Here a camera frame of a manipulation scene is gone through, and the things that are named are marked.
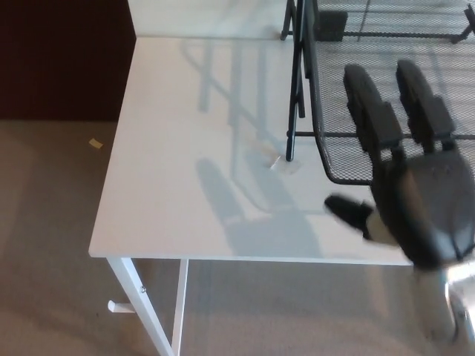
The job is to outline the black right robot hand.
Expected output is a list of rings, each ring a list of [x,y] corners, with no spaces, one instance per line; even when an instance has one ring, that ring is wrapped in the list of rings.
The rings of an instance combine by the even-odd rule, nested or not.
[[[403,134],[390,103],[367,71],[344,69],[347,107],[362,150],[369,155],[374,205],[332,194],[331,214],[378,242],[370,222],[379,218],[412,264],[432,270],[460,263],[474,249],[474,175],[453,137],[454,123],[419,67],[401,59],[396,81],[420,156],[407,157]]]

